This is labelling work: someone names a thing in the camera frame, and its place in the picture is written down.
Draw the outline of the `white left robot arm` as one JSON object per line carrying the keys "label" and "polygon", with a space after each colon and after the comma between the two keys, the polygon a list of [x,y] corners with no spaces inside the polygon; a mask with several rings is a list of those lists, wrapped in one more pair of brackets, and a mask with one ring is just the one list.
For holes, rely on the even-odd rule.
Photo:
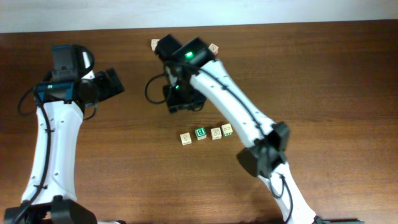
{"label": "white left robot arm", "polygon": [[94,55],[81,45],[52,48],[54,68],[34,85],[38,121],[30,179],[18,207],[8,208],[5,223],[97,223],[77,202],[74,168],[85,110],[116,96],[124,87],[110,68],[93,71]]}

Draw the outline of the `wooden J letter block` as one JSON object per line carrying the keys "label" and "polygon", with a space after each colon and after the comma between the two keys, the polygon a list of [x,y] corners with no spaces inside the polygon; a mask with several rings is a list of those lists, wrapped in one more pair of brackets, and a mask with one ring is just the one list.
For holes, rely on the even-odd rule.
{"label": "wooden J letter block", "polygon": [[192,139],[190,137],[190,133],[183,133],[180,135],[180,139],[182,142],[182,145],[185,146],[187,144],[191,144],[192,143]]}

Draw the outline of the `green B letter block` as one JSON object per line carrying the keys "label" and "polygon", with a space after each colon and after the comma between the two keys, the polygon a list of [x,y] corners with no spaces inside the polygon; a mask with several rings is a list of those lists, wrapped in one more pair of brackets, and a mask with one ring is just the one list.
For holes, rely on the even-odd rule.
{"label": "green B letter block", "polygon": [[204,127],[196,128],[195,135],[198,140],[205,139],[207,137],[205,128]]}

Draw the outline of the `wooden M letter block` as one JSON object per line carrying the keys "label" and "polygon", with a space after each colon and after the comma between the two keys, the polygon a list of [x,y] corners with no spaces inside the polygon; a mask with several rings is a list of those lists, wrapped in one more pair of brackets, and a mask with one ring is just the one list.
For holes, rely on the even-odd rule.
{"label": "wooden M letter block", "polygon": [[212,140],[221,139],[223,136],[221,128],[211,128],[210,131]]}

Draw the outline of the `wooden I letter block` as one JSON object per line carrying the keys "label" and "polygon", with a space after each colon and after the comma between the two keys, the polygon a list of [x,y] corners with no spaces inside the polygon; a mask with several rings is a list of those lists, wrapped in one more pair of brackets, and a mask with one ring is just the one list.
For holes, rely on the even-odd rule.
{"label": "wooden I letter block", "polygon": [[230,136],[233,133],[233,129],[230,123],[228,124],[223,124],[221,126],[221,131],[223,133],[223,136]]}

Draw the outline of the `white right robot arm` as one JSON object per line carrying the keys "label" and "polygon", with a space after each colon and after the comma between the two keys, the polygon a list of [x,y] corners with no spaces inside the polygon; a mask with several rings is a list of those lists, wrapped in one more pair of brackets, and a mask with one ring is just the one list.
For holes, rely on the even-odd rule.
{"label": "white right robot arm", "polygon": [[278,204],[285,223],[322,223],[297,187],[285,155],[290,129],[261,112],[240,90],[208,45],[195,38],[185,45],[173,36],[160,39],[155,54],[169,78],[164,89],[170,112],[198,111],[210,101],[244,145],[237,160],[261,180]]}

